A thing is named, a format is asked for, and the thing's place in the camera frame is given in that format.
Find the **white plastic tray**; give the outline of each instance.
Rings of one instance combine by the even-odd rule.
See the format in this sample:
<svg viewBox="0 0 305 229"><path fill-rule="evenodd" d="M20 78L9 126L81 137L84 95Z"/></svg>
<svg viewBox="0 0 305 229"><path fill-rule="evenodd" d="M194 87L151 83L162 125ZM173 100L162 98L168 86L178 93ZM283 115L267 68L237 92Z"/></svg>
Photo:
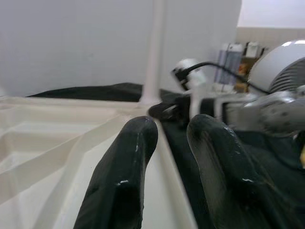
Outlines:
<svg viewBox="0 0 305 229"><path fill-rule="evenodd" d="M72 229L97 163L137 103L0 100L0 228ZM143 229L195 229L160 124L145 175Z"/></svg>

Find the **black fabric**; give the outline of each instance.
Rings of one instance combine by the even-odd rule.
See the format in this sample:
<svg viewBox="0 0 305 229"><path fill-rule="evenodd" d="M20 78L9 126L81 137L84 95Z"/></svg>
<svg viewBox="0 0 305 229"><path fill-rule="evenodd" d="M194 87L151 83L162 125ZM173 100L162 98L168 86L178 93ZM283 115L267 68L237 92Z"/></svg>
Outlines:
<svg viewBox="0 0 305 229"><path fill-rule="evenodd" d="M277 138L257 132L236 131L236 134L247 152L266 170L282 201L288 202L295 209L305 226L305 170L292 169L301 167L299 158L304 141L301 144L300 139L296 143L289 137Z"/></svg>
<svg viewBox="0 0 305 229"><path fill-rule="evenodd" d="M95 86L95 87L71 87L58 90L52 90L33 95L43 98L61 98L61 99L89 99L89 100L109 100L109 101L124 101L137 102L142 93L142 85L135 83L119 83L110 86ZM178 93L172 93L166 90L161 90L161 99L165 102L170 102Z"/></svg>

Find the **white pole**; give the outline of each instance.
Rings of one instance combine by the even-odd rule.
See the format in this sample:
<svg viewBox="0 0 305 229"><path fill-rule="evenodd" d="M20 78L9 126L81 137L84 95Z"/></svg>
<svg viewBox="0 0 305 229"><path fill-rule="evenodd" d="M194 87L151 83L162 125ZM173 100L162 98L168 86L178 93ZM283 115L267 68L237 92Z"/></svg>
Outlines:
<svg viewBox="0 0 305 229"><path fill-rule="evenodd" d="M159 95L162 47L165 26L166 0L154 0L153 25L146 69L146 81L140 104L154 105L161 102Z"/></svg>

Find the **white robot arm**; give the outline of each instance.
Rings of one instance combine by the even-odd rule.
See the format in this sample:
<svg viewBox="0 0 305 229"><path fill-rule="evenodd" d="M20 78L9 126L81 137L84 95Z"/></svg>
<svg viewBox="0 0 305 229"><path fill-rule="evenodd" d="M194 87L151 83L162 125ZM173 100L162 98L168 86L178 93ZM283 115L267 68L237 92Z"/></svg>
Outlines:
<svg viewBox="0 0 305 229"><path fill-rule="evenodd" d="M199 113L204 98L214 98L214 117L234 130L275 136L305 130L305 41L287 42L260 59L250 73L249 94L209 91L212 87L204 73L197 71L204 65L217 66L188 59L173 70L182 87L191 92L190 118Z"/></svg>

